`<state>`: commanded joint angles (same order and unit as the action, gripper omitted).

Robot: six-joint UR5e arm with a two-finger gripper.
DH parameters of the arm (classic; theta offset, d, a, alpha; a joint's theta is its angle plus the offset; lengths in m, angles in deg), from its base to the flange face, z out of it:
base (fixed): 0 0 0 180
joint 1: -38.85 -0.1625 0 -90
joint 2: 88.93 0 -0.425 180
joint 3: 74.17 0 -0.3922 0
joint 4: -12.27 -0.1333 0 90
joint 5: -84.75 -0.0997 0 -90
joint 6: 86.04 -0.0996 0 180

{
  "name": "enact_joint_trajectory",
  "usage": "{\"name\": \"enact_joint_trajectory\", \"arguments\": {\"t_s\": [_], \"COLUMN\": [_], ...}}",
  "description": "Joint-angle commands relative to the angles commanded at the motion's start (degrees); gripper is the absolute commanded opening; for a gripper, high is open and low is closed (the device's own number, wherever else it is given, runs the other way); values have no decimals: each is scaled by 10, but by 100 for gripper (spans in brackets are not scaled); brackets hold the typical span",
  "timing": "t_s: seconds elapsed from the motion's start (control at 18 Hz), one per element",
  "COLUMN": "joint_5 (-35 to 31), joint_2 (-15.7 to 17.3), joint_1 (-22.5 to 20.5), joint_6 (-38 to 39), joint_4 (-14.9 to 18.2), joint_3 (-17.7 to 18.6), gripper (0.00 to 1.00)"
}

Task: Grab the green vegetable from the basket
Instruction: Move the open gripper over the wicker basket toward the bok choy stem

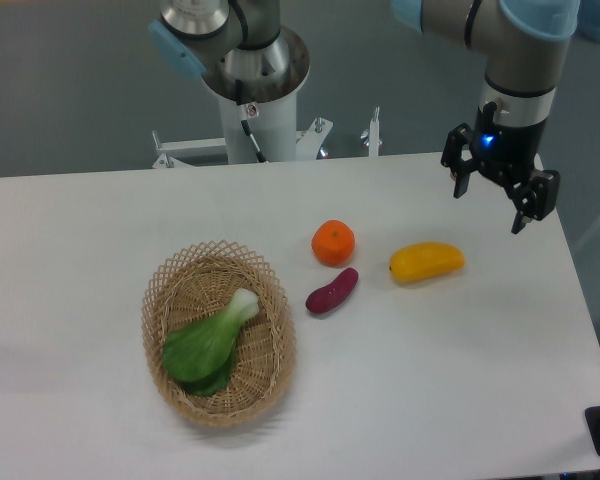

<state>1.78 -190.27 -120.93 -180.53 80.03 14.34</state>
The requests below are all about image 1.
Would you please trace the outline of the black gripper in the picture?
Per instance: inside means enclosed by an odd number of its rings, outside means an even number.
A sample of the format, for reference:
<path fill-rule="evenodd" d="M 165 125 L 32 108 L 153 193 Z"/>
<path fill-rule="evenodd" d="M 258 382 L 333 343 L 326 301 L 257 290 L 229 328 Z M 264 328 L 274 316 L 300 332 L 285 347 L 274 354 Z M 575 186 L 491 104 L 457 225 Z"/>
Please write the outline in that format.
<path fill-rule="evenodd" d="M 475 128 L 461 123 L 446 138 L 440 163 L 454 180 L 453 197 L 468 190 L 470 176 L 477 170 L 486 178 L 502 184 L 520 184 L 513 189 L 516 214 L 512 234 L 520 233 L 532 221 L 542 221 L 555 207 L 561 182 L 556 170 L 538 170 L 534 159 L 546 121 L 523 127 L 499 124 L 497 104 L 488 102 L 476 114 Z M 469 158 L 462 157 L 469 147 Z"/>

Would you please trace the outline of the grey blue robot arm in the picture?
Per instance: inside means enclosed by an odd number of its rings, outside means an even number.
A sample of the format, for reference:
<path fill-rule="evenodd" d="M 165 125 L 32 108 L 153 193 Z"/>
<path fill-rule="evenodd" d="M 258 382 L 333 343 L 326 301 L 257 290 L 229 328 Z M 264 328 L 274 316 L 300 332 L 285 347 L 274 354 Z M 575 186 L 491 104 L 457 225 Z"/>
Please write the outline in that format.
<path fill-rule="evenodd" d="M 452 129 L 441 162 L 454 193 L 480 174 L 500 186 L 516 214 L 512 232 L 555 208 L 560 176 L 535 156 L 571 37 L 575 1 L 395 1 L 395 17 L 486 57 L 473 124 Z M 201 79 L 219 101 L 228 158 L 267 163 L 299 158 L 297 91 L 310 59 L 280 21 L 276 1 L 163 1 L 148 28 L 164 61 Z"/>

